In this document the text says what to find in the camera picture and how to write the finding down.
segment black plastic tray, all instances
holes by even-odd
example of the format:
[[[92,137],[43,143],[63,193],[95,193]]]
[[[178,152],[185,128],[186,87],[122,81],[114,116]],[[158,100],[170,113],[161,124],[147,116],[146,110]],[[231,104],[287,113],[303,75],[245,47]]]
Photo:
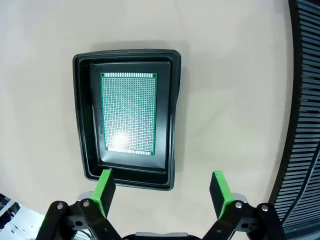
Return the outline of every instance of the black plastic tray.
[[[104,147],[100,75],[104,72],[157,73],[155,154],[107,151]],[[181,56],[176,50],[132,49],[77,54],[73,84],[84,174],[98,180],[113,169],[118,185],[171,190],[175,179],[175,113]]]

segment black grille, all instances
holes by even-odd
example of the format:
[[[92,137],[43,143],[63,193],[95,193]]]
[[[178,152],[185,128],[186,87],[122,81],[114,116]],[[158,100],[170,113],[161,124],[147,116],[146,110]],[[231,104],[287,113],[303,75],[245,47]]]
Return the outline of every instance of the black grille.
[[[320,2],[317,2],[289,1],[294,48],[293,94],[282,161],[270,197],[287,232],[320,223],[320,160],[316,151],[320,142]]]

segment black cable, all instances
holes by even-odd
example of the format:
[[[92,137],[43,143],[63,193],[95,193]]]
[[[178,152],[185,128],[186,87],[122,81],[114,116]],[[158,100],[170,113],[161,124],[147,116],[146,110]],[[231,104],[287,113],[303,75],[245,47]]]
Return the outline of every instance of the black cable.
[[[82,232],[83,234],[87,235],[91,239],[91,235],[83,230],[78,230],[79,232]]]
[[[295,207],[297,206],[297,204],[299,203],[300,199],[302,198],[303,194],[306,191],[307,185],[310,181],[310,178],[312,176],[312,173],[315,170],[316,164],[317,164],[317,160],[320,154],[320,141],[318,142],[314,154],[312,156],[312,160],[310,163],[310,166],[308,168],[308,171],[306,172],[306,176],[305,179],[303,181],[303,184],[301,186],[301,189],[298,193],[298,195],[296,196],[295,200],[293,201],[292,205],[290,206],[290,208],[288,209],[288,211],[286,212],[286,214],[284,215],[283,219],[281,220],[281,224],[284,225],[286,223],[286,221],[288,220],[290,214],[294,211]]]

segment screw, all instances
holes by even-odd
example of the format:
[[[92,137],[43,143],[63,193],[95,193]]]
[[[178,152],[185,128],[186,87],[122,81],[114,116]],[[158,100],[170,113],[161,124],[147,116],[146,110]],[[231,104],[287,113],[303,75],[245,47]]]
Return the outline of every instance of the screw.
[[[261,209],[264,212],[268,212],[268,206],[267,205],[262,205]]]
[[[63,207],[64,207],[64,205],[61,202],[56,206],[56,208],[59,210],[62,209]]]
[[[236,207],[237,209],[242,208],[242,203],[239,202],[239,201],[237,201],[237,202],[235,203],[235,207]]]
[[[83,202],[83,206],[84,206],[84,207],[88,207],[89,204],[90,204],[89,201],[84,201],[84,202]]]

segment white table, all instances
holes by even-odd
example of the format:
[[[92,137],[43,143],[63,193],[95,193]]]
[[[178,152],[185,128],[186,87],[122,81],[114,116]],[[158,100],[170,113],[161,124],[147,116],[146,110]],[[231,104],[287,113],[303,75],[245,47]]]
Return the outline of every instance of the white table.
[[[0,192],[45,214],[51,202],[73,204],[93,190],[81,161],[73,56],[164,48],[182,56],[175,186],[117,187],[114,227],[123,236],[203,236],[216,220],[213,170],[253,206],[267,201],[289,121],[291,32],[286,0],[1,1]]]

